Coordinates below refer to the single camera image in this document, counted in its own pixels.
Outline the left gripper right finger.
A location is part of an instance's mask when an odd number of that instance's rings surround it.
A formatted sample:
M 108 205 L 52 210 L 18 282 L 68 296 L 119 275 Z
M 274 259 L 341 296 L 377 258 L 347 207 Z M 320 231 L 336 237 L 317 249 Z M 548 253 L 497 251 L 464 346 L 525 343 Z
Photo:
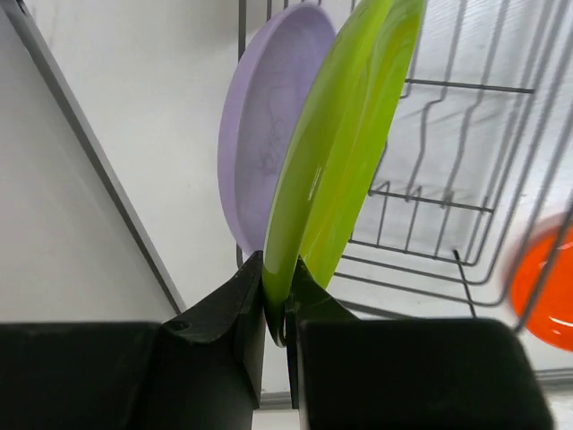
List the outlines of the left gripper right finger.
M 298 262 L 286 302 L 291 403 L 304 429 L 550 429 L 513 331 L 492 319 L 362 320 Z

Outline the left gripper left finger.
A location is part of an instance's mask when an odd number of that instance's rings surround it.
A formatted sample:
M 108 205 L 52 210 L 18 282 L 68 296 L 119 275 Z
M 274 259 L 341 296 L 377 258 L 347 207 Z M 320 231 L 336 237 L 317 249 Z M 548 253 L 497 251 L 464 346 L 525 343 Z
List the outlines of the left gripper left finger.
M 261 400 L 262 255 L 165 323 L 5 323 L 4 429 L 248 429 Z

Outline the orange plate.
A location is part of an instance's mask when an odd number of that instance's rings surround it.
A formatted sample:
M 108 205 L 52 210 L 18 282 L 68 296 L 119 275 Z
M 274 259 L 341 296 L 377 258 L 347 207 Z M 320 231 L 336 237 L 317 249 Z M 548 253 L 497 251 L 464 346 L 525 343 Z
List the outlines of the orange plate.
M 521 317 L 542 276 L 560 230 L 560 216 L 543 219 L 535 226 L 525 255 L 516 257 L 517 272 L 509 288 L 509 300 Z M 556 348 L 572 350 L 572 227 L 568 227 L 549 274 L 541 287 L 526 329 L 537 339 Z

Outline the green plate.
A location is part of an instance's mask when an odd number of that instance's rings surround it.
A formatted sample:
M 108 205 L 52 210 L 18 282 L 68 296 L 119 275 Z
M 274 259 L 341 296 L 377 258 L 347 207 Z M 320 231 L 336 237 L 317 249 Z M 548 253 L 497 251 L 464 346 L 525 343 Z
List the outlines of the green plate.
M 269 333 L 284 346 L 285 303 L 303 262 L 326 287 L 384 151 L 423 20 L 421 1 L 362 1 L 304 102 L 263 248 Z

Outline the purple plate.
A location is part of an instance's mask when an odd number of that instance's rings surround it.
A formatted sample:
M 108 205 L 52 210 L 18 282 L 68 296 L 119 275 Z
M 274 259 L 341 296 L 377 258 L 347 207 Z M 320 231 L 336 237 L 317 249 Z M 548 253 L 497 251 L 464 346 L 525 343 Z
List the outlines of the purple plate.
M 295 4 L 265 23 L 235 69 L 218 134 L 218 189 L 247 255 L 264 246 L 295 124 L 335 36 L 322 8 Z

